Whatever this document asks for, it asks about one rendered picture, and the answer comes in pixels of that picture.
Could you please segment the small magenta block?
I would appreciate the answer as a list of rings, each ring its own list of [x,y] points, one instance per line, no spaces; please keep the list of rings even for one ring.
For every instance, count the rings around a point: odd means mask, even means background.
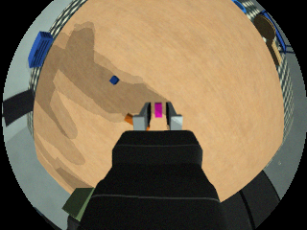
[[[155,118],[162,118],[162,103],[154,104]]]

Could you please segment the orange rod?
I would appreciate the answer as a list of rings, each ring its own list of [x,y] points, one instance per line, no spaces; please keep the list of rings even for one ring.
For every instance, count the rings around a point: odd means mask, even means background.
[[[133,123],[132,123],[132,117],[133,117],[133,116],[132,116],[131,114],[128,113],[124,121],[126,121],[126,122],[128,122],[129,124],[133,125]],[[150,126],[147,127],[147,130],[149,130],[149,128],[150,128]]]

